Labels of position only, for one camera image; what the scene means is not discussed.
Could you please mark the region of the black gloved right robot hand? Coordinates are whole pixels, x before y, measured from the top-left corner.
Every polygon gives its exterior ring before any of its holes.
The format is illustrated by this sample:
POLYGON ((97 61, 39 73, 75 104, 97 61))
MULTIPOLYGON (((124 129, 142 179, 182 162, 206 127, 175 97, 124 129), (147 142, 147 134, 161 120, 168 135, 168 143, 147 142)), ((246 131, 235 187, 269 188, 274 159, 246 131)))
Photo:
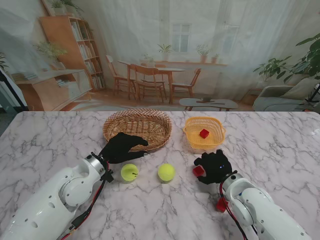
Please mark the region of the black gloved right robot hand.
POLYGON ((206 185, 219 184, 233 173, 232 165, 221 149, 211 153, 204 152, 193 163, 203 168, 205 176, 198 176, 197 179, 206 185))

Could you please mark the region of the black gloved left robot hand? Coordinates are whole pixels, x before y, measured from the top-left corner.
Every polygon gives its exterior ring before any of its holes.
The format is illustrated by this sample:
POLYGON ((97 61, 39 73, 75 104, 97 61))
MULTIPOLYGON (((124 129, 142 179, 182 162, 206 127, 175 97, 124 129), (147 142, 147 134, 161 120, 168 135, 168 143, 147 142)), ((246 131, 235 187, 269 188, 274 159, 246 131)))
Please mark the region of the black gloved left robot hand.
POLYGON ((112 137, 105 147, 100 151, 98 156, 101 156, 109 164, 120 164, 126 161, 134 160, 143 157, 147 152, 140 150, 132 152, 131 149, 138 145, 148 146, 148 142, 140 136, 128 135, 119 132, 112 137))

